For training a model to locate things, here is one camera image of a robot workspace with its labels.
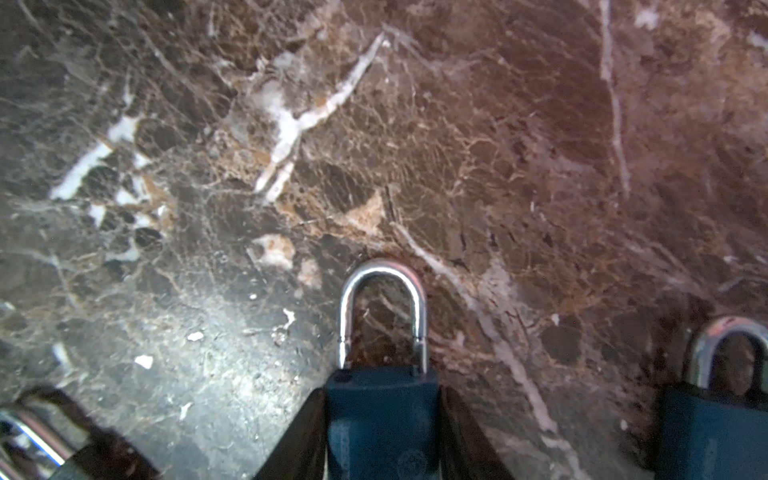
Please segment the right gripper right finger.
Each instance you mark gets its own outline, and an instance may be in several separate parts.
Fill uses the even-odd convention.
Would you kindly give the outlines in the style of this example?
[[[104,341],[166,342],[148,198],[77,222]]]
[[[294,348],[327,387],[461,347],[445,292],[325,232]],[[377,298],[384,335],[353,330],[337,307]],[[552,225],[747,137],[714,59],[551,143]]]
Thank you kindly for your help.
[[[439,457],[442,479],[514,478],[458,391],[445,385],[440,387]]]

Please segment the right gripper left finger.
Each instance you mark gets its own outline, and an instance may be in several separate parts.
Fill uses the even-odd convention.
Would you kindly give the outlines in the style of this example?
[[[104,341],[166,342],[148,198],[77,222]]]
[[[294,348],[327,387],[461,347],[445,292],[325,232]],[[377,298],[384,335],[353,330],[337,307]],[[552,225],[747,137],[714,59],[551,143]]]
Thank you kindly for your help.
[[[323,479],[326,463],[326,394],[314,389],[254,479]]]

